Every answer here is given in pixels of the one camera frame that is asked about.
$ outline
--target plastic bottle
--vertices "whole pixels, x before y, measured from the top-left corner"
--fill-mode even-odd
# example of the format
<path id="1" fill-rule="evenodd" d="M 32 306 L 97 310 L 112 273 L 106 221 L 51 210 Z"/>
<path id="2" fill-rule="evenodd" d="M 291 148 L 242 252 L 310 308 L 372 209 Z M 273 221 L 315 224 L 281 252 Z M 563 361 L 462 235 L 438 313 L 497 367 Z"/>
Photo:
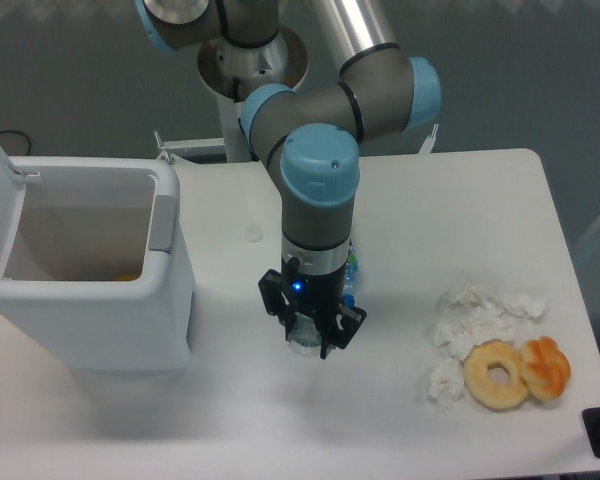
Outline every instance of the plastic bottle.
<path id="1" fill-rule="evenodd" d="M 353 243 L 349 242 L 349 255 L 344 267 L 344 288 L 342 290 L 342 301 L 347 307 L 353 307 L 356 303 L 356 289 L 358 286 L 358 257 L 353 248 Z"/>

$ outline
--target gray wall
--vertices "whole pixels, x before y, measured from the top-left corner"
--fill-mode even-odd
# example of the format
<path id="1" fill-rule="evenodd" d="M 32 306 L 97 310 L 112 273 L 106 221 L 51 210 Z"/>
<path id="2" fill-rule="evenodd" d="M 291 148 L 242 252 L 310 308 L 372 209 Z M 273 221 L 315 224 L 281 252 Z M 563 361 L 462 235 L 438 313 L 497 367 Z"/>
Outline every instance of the gray wall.
<path id="1" fill-rule="evenodd" d="M 309 2 L 286 3 L 283 22 L 310 53 L 304 88 L 336 81 Z M 441 78 L 437 151 L 535 150 L 574 242 L 600 212 L 600 0 L 384 4 L 404 50 Z M 220 136 L 196 55 L 155 52 L 131 0 L 0 0 L 0 129 L 28 132 L 35 155 L 153 157 L 156 129 L 165 140 Z M 417 151 L 429 129 L 363 152 Z M 600 257 L 580 280 L 595 323 Z"/>

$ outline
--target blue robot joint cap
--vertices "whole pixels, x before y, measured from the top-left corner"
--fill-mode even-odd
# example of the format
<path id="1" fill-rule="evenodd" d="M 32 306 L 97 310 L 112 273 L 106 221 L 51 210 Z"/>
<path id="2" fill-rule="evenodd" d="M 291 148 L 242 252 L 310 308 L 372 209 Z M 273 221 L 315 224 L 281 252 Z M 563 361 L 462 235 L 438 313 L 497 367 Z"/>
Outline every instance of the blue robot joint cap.
<path id="1" fill-rule="evenodd" d="M 289 190 L 314 207 L 343 205 L 360 183 L 360 150 L 348 133 L 334 125 L 313 123 L 289 134 L 280 170 Z"/>

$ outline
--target silver metal pole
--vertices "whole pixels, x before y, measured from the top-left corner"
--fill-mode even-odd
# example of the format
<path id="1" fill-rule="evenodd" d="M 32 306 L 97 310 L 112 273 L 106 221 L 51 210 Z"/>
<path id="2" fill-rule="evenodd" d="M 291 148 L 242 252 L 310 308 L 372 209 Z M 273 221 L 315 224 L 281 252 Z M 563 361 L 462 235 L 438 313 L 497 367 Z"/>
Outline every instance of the silver metal pole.
<path id="1" fill-rule="evenodd" d="M 338 68 L 369 48 L 396 43 L 378 0 L 313 0 L 313 8 Z"/>

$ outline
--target gray robot arm segment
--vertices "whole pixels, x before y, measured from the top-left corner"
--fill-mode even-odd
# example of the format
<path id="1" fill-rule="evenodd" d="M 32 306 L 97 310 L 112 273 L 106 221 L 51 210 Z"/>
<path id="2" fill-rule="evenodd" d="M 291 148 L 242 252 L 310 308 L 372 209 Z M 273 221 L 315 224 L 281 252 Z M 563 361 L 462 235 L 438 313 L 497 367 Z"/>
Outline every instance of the gray robot arm segment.
<path id="1" fill-rule="evenodd" d="M 138 2 L 140 14 L 146 14 L 155 30 L 152 34 L 173 50 L 218 37 L 238 47 L 254 48 L 268 44 L 278 33 L 277 0 L 180 0 L 177 7 L 165 0 Z"/>

